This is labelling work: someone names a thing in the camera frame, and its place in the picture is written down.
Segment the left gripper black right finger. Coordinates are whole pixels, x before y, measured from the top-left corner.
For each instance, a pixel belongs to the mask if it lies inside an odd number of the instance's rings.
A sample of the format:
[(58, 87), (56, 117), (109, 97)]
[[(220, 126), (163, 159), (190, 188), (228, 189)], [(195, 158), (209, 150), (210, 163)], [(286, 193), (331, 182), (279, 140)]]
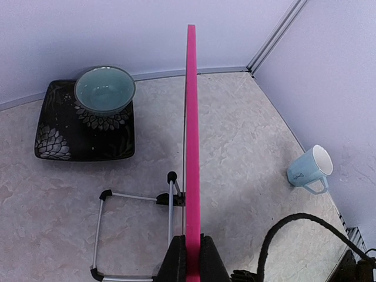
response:
[(231, 281), (213, 239), (204, 234), (200, 238), (200, 281)]

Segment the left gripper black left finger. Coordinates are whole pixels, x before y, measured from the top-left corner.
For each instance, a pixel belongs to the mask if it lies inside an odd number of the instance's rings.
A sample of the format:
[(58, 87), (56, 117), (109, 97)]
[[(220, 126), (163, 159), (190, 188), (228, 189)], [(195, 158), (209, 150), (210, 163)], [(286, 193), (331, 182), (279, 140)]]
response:
[(186, 237), (174, 236), (154, 281), (186, 281)]

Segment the pink framed whiteboard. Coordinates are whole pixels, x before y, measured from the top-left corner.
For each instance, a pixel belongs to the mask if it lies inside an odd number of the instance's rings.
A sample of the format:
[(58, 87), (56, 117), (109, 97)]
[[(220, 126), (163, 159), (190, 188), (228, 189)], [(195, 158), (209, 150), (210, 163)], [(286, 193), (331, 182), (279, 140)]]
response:
[(186, 52), (186, 281), (200, 281), (200, 160), (196, 27), (187, 28)]

